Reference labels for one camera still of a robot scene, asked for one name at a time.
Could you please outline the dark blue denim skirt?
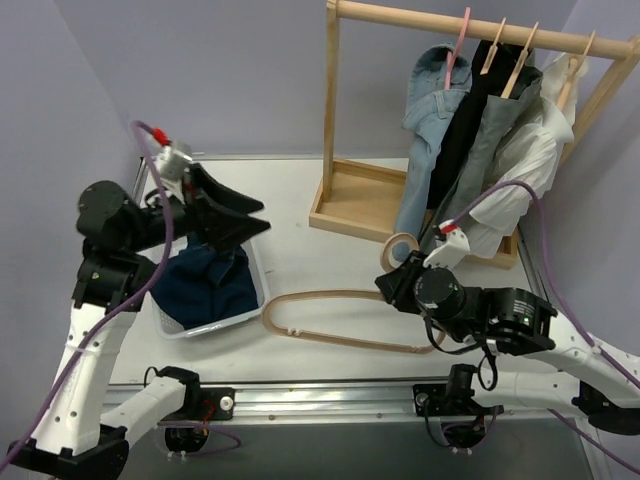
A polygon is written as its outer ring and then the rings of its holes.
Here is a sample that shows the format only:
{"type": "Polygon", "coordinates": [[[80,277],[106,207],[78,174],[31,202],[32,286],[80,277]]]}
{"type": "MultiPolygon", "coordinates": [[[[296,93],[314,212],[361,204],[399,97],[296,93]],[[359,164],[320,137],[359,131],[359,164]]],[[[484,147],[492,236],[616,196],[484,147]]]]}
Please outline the dark blue denim skirt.
{"type": "Polygon", "coordinates": [[[216,252],[196,236],[169,258],[151,289],[158,307],[184,329],[214,324],[258,308],[249,258],[238,246],[216,252]]]}

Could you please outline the light blue denim jacket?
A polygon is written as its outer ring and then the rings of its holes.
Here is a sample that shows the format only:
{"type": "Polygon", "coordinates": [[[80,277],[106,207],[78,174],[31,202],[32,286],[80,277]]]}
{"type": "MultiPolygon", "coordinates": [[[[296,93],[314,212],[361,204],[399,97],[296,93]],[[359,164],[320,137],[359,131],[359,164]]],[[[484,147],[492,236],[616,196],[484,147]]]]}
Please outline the light blue denim jacket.
{"type": "Polygon", "coordinates": [[[413,142],[394,231],[412,235],[424,253],[435,248],[435,242],[421,230],[436,159],[454,113],[472,86],[471,62],[463,56],[455,59],[450,86],[445,86],[447,59],[453,53],[454,47],[445,43],[430,47],[419,57],[409,79],[402,120],[402,128],[413,134],[413,142]]]}

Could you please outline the pink plastic hanger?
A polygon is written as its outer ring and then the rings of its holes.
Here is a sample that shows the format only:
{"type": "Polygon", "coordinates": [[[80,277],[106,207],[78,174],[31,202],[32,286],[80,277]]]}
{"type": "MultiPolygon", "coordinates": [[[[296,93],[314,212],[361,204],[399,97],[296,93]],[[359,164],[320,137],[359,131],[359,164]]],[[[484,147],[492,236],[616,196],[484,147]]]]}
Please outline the pink plastic hanger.
{"type": "Polygon", "coordinates": [[[465,8],[464,15],[462,17],[461,28],[458,34],[458,39],[455,44],[455,47],[452,50],[450,50],[447,54],[445,80],[444,80],[445,90],[448,90],[451,87],[453,69],[464,43],[464,39],[465,39],[468,25],[470,22],[470,16],[471,16],[471,7],[467,6],[465,8]]]}

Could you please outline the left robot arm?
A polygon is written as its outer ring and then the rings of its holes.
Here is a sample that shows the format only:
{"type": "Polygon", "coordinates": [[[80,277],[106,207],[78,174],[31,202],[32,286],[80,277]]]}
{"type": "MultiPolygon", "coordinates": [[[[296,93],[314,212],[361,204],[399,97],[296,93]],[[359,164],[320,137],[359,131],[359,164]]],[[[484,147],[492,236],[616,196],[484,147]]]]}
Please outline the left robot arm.
{"type": "Polygon", "coordinates": [[[262,208],[199,164],[183,168],[176,195],[160,187],[157,202],[147,207],[112,181],[87,187],[78,200],[83,260],[63,356],[43,406],[10,444],[4,464],[58,479],[115,479],[131,447],[162,420],[194,417],[202,405],[200,379],[179,367],[162,368],[120,406],[103,408],[126,334],[166,267],[146,251],[170,249],[189,235],[228,251],[269,228],[257,216],[262,208]]]}

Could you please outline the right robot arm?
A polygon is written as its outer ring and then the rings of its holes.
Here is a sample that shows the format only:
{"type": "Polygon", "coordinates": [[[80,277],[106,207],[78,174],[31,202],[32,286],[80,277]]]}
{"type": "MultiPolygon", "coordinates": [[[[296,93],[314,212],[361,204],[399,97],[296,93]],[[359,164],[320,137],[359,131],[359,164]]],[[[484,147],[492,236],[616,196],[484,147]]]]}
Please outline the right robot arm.
{"type": "Polygon", "coordinates": [[[507,405],[569,412],[600,430],[639,432],[639,359],[582,332],[546,300],[520,288],[461,285],[418,252],[375,284],[402,313],[422,316],[427,332],[480,350],[486,368],[452,366],[444,400],[455,412],[507,405]]]}

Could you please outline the wooden hanger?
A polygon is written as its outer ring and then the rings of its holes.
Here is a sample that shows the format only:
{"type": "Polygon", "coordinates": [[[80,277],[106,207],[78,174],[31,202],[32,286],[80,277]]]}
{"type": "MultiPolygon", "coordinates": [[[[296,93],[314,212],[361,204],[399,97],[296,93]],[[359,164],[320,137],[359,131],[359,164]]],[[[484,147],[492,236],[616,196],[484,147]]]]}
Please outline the wooden hanger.
{"type": "Polygon", "coordinates": [[[502,32],[504,30],[504,27],[506,25],[506,18],[503,18],[500,22],[500,25],[496,31],[496,35],[494,36],[493,42],[491,43],[487,56],[485,58],[484,64],[480,70],[480,75],[484,76],[487,75],[490,72],[493,60],[496,56],[496,53],[498,51],[498,44],[500,41],[500,37],[502,35],[502,32]]]}
{"type": "Polygon", "coordinates": [[[528,36],[528,38],[527,38],[527,40],[526,40],[526,42],[525,42],[520,54],[519,54],[519,57],[518,57],[518,59],[516,61],[514,69],[513,69],[512,73],[511,73],[509,79],[507,80],[507,83],[505,84],[505,87],[504,87],[504,89],[503,89],[503,91],[501,93],[501,98],[502,99],[509,99],[510,98],[511,93],[512,93],[512,91],[514,89],[514,86],[515,86],[515,84],[517,82],[517,79],[518,79],[518,77],[519,77],[519,75],[521,73],[521,70],[524,67],[524,65],[526,63],[526,60],[527,60],[527,58],[529,56],[530,46],[531,46],[531,43],[533,41],[534,36],[537,33],[538,28],[539,28],[539,23],[536,22],[534,24],[534,26],[532,27],[530,33],[529,33],[529,36],[528,36]]]}
{"type": "Polygon", "coordinates": [[[595,37],[596,37],[596,31],[592,31],[591,34],[589,35],[589,38],[587,40],[587,43],[584,47],[583,52],[578,56],[572,55],[569,58],[567,77],[556,99],[556,107],[559,110],[563,110],[567,103],[571,89],[573,88],[574,81],[576,80],[578,72],[580,71],[582,65],[584,64],[590,52],[590,49],[595,40],[595,37]]]}

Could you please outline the wooden clothes rack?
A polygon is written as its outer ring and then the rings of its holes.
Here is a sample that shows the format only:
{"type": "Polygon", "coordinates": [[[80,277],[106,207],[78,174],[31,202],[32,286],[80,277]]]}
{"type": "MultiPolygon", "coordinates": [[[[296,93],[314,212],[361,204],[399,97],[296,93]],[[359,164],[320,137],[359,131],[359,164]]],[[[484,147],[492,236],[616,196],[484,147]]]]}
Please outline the wooden clothes rack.
{"type": "Polygon", "coordinates": [[[639,42],[375,6],[327,5],[323,176],[309,223],[384,242],[399,233],[435,248],[435,225],[500,179],[549,189],[556,169],[639,61],[639,42]],[[339,23],[354,19],[473,37],[429,47],[415,62],[402,127],[405,171],[334,156],[339,23]]]}

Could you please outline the white plastic basket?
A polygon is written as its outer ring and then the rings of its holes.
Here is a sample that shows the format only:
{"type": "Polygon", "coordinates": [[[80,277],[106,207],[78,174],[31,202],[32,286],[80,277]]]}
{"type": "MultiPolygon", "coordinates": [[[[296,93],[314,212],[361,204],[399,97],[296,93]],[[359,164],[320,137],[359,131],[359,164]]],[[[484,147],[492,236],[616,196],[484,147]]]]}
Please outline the white plastic basket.
{"type": "Polygon", "coordinates": [[[151,289],[154,321],[168,340],[217,333],[248,322],[260,316],[269,298],[253,241],[225,254],[197,241],[179,241],[151,289]]]}

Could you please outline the white shirt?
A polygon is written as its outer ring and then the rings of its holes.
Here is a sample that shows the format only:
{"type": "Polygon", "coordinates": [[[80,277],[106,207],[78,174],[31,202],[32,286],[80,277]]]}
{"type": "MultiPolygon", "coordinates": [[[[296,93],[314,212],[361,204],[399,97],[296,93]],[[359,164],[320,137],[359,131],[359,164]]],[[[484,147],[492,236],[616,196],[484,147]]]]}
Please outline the white shirt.
{"type": "MultiPolygon", "coordinates": [[[[563,53],[544,69],[539,98],[498,144],[486,177],[489,185],[518,180],[528,184],[539,197],[551,189],[561,149],[574,140],[577,88],[589,69],[585,60],[564,109],[559,110],[556,99],[567,77],[571,56],[563,53]]],[[[527,213],[529,204],[530,196],[525,189],[508,186],[473,208],[462,227],[471,253],[480,258],[494,257],[502,239],[514,232],[527,213]]]]}

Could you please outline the grey garment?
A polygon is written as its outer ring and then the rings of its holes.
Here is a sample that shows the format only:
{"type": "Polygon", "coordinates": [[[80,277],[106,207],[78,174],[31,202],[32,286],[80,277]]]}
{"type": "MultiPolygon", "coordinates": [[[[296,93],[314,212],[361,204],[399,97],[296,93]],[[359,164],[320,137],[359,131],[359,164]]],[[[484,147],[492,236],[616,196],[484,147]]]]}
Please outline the grey garment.
{"type": "Polygon", "coordinates": [[[475,141],[463,160],[461,171],[444,200],[431,210],[432,216],[421,232],[423,235],[427,234],[435,242],[435,225],[458,216],[480,194],[500,140],[539,97],[541,83],[542,72],[525,66],[509,99],[501,98],[503,90],[488,96],[475,141]]]}

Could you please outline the black garment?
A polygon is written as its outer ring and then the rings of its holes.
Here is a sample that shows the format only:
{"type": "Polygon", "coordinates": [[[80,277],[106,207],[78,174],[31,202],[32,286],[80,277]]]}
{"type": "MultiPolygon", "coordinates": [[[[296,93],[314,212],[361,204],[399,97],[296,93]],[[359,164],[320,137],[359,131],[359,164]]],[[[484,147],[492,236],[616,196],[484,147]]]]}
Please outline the black garment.
{"type": "Polygon", "coordinates": [[[490,41],[482,40],[475,51],[471,66],[471,88],[453,115],[431,174],[428,210],[435,210],[454,184],[463,160],[475,141],[488,96],[498,95],[504,89],[523,48],[499,43],[490,72],[481,76],[480,70],[490,45],[490,41]]]}

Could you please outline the aluminium mounting rail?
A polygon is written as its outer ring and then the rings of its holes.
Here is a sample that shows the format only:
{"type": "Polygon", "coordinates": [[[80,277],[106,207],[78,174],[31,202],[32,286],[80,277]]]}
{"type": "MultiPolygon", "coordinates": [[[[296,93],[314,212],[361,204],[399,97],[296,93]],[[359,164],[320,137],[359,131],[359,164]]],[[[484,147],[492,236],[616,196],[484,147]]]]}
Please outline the aluminium mounting rail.
{"type": "Polygon", "coordinates": [[[218,396],[231,393],[224,414],[218,402],[209,420],[228,426],[418,422],[414,387],[445,383],[442,377],[324,382],[209,383],[218,396]]]}

